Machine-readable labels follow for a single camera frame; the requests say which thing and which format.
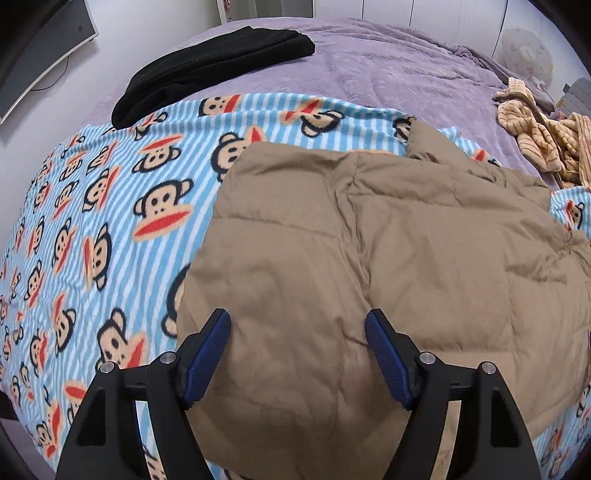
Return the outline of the blue striped monkey print blanket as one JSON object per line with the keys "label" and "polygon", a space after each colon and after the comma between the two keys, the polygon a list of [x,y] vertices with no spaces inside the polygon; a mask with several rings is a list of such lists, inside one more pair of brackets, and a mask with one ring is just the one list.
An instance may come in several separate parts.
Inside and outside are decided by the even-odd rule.
{"label": "blue striped monkey print blanket", "polygon": [[1,389],[56,468],[95,371],[176,342],[182,280],[221,179],[257,142],[407,148],[411,118],[266,93],[183,101],[135,126],[86,126],[44,161],[1,259]]}

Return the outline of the dark monitor on wall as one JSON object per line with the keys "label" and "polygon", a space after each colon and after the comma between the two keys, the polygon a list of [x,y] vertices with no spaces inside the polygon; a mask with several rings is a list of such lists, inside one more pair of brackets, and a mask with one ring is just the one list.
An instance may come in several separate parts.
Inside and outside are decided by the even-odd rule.
{"label": "dark monitor on wall", "polygon": [[98,35],[85,1],[1,3],[1,119],[61,61]]}

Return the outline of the black folded garment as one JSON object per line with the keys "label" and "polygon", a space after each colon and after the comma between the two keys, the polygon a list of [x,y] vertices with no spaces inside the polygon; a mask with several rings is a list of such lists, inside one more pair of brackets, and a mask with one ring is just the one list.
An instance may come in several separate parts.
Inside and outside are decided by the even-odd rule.
{"label": "black folded garment", "polygon": [[111,113],[117,129],[193,93],[249,72],[315,53],[307,35],[290,29],[242,27],[164,55],[137,71]]}

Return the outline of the grey quilted pillow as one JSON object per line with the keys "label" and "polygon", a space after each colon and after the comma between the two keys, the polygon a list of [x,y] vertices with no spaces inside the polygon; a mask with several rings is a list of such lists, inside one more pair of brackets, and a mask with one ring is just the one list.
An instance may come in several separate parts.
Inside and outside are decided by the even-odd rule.
{"label": "grey quilted pillow", "polygon": [[564,87],[564,94],[557,102],[558,110],[566,117],[572,113],[591,116],[591,81],[579,78],[572,85]]}

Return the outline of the beige striped fleece garment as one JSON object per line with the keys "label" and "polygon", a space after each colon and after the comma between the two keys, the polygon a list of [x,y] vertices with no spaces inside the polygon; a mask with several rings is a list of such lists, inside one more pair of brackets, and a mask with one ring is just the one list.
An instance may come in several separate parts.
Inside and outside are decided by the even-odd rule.
{"label": "beige striped fleece garment", "polygon": [[508,79],[498,91],[497,121],[515,137],[523,156],[541,173],[554,175],[561,188],[590,186],[590,118],[572,113],[560,120],[544,115],[526,83]]}

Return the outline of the beige puffer down jacket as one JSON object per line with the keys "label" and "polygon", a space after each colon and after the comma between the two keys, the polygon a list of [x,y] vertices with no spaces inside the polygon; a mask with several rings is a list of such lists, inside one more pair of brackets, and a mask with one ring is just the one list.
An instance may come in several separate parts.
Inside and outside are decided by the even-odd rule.
{"label": "beige puffer down jacket", "polygon": [[412,126],[407,152],[252,144],[184,279],[180,337],[228,347],[188,413],[204,457],[252,479],[377,479],[408,413],[363,324],[379,308],[446,362],[495,363],[531,435],[590,376],[590,243],[534,177]]}

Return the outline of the round patterned white pillow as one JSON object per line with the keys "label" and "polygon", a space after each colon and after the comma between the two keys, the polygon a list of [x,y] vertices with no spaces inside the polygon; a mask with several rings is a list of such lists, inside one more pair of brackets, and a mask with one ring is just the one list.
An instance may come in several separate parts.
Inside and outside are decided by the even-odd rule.
{"label": "round patterned white pillow", "polygon": [[506,29],[501,36],[502,57],[506,67],[523,78],[548,86],[554,64],[548,48],[533,32],[521,28]]}

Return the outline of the purple bed cover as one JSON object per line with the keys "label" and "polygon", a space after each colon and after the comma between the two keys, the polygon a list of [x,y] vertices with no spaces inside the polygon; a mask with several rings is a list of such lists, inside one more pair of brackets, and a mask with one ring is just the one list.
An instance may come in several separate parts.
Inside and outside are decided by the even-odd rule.
{"label": "purple bed cover", "polygon": [[249,72],[183,101],[287,93],[394,109],[411,118],[404,153],[257,142],[226,170],[213,206],[280,217],[291,206],[334,212],[385,203],[399,212],[543,216],[559,190],[497,121],[502,82],[411,30],[365,21],[295,19],[311,56]]}

